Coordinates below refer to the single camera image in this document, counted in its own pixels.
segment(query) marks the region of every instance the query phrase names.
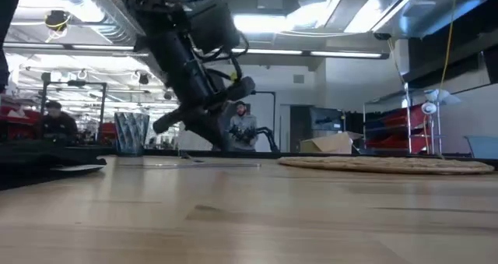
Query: person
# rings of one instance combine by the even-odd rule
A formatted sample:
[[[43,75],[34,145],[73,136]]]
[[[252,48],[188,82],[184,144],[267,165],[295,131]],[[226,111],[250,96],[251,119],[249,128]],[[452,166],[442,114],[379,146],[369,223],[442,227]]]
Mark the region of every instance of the person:
[[[235,103],[237,113],[230,119],[229,134],[232,139],[231,150],[242,152],[255,152],[258,141],[256,117],[247,113],[247,106],[239,100]]]
[[[67,143],[75,140],[78,133],[75,119],[61,111],[62,106],[57,101],[49,101],[45,107],[47,108],[47,115],[41,119],[41,135],[43,138],[63,139]]]

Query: fluorescent light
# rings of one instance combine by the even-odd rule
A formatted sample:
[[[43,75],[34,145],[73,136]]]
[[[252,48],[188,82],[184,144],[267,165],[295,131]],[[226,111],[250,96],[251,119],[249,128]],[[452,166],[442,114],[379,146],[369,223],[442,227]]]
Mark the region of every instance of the fluorescent light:
[[[352,18],[345,33],[366,33],[382,18],[384,10],[381,0],[368,0]]]
[[[315,57],[331,58],[380,58],[382,54],[376,53],[359,53],[359,52],[333,52],[333,51],[312,51],[310,55]]]
[[[70,45],[75,50],[102,50],[102,51],[133,51],[133,46],[114,46],[114,45]]]
[[[3,48],[64,49],[63,44],[5,42]]]
[[[44,88],[41,86],[18,86],[17,89],[19,90],[43,90]],[[80,88],[75,88],[75,87],[57,87],[57,88],[47,88],[47,91],[66,91],[66,92],[76,92],[76,93],[83,93],[83,92],[97,92],[97,93],[102,93],[102,90],[99,89],[94,89],[89,86],[84,86],[83,89]],[[132,89],[108,89],[108,93],[162,93],[164,92],[163,89],[144,89],[144,90],[132,90]]]
[[[232,49],[233,53],[241,53],[244,49]],[[270,54],[270,55],[301,55],[302,51],[294,50],[272,50],[272,49],[249,49],[248,54]]]
[[[85,45],[85,44],[53,44],[53,43],[22,43],[5,42],[4,48],[39,48],[39,49],[66,49],[74,50],[101,50],[101,51],[133,51],[133,46],[116,45]]]
[[[61,100],[59,101],[63,106],[64,105],[85,105],[85,104],[102,104],[101,101],[95,101],[95,100]],[[131,106],[137,105],[139,103],[136,102],[117,102],[117,101],[106,101],[105,106],[106,107],[123,107],[123,108],[133,108]],[[165,107],[165,108],[177,108],[178,104],[175,103],[155,103],[155,102],[142,102],[142,106],[147,106],[147,107]]]
[[[384,24],[386,24],[396,13],[399,12],[410,0],[402,0],[394,9],[392,9],[384,18],[382,18],[374,27],[372,31],[378,31]]]
[[[327,3],[328,2],[312,3],[291,12],[286,17],[287,26],[290,26],[290,30],[296,26],[300,26],[300,28],[314,27],[317,22],[317,14],[321,14],[326,10]]]
[[[292,29],[285,16],[235,15],[233,23],[243,33],[278,33]]]
[[[334,13],[335,9],[337,9],[337,6],[339,5],[340,1],[341,0],[331,0],[330,3],[328,3],[324,15],[318,18],[317,25],[315,27],[325,26],[327,24],[328,20]]]

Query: woven placemat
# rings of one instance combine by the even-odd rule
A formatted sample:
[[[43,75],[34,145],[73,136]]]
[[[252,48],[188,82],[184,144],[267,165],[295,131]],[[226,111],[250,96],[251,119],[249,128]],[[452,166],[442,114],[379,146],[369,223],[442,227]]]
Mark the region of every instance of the woven placemat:
[[[283,157],[279,164],[330,171],[386,174],[492,174],[494,167],[476,161],[394,157]]]

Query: ceiling light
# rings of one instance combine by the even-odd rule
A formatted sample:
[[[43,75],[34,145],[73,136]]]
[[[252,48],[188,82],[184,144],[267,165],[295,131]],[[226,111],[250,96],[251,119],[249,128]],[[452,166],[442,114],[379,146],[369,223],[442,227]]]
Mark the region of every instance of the ceiling light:
[[[376,31],[389,21],[410,0],[368,0],[358,11],[345,33]]]
[[[241,53],[244,49],[235,48],[232,49],[234,53]],[[272,50],[272,49],[249,49],[248,54],[270,54],[270,55],[301,55],[302,51],[294,50]]]
[[[95,100],[61,100],[59,101],[63,106],[64,105],[90,105],[90,104],[102,104],[101,101]],[[117,101],[106,101],[106,107],[123,107],[123,108],[133,108],[133,106],[138,105],[136,102],[117,102]],[[150,107],[165,107],[165,108],[177,108],[178,104],[169,102],[169,103],[156,103],[156,102],[142,102],[142,106],[150,106]]]
[[[399,2],[398,5],[394,9],[392,9],[384,18],[382,18],[379,23],[377,23],[373,28],[372,31],[378,31],[384,24],[386,24],[390,19],[392,19],[393,16],[395,16],[399,10],[401,10],[405,5],[409,2],[410,0],[402,0]]]
[[[328,2],[317,2],[300,7],[298,10],[287,15],[286,23],[292,26],[291,29],[296,26],[299,28],[313,28],[317,22],[317,14],[323,13],[327,5]]]
[[[331,58],[380,58],[382,56],[382,54],[378,53],[333,52],[333,51],[311,51],[310,55],[315,57],[331,57]]]
[[[107,90],[108,93],[146,93],[147,91],[146,90],[126,90],[126,89],[116,89],[116,90],[112,90],[112,89],[109,89]]]
[[[328,6],[327,6],[323,16],[318,18],[317,24],[315,27],[325,26],[328,23],[328,20],[330,19],[330,17],[334,13],[335,9],[337,9],[337,6],[339,5],[340,1],[341,0],[330,0],[329,1]]]
[[[63,44],[4,42],[3,48],[64,49]]]
[[[73,44],[70,45],[75,50],[102,50],[102,51],[133,51],[133,46],[115,46],[115,45],[85,45]]]
[[[278,33],[292,29],[287,25],[285,16],[235,15],[233,23],[243,33]]]

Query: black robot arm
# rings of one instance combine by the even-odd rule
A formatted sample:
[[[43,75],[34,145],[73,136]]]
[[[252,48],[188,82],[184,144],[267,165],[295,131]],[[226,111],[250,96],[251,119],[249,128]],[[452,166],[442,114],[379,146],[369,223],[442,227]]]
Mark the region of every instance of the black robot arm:
[[[123,0],[146,36],[139,47],[148,48],[167,74],[163,82],[173,89],[180,107],[153,123],[154,131],[165,132],[182,121],[191,130],[221,150],[230,148],[230,139],[221,119],[227,100],[251,94],[254,82],[242,78],[237,56],[247,52],[247,40],[233,25],[226,3],[220,0]],[[245,50],[234,54],[240,39]],[[229,59],[237,78],[228,87],[226,75],[206,70],[203,62]]]
[[[270,144],[270,150],[272,152],[280,152],[279,147],[275,143],[275,137],[273,136],[273,131],[267,127],[256,128],[257,134],[264,134],[268,139],[268,143]]]

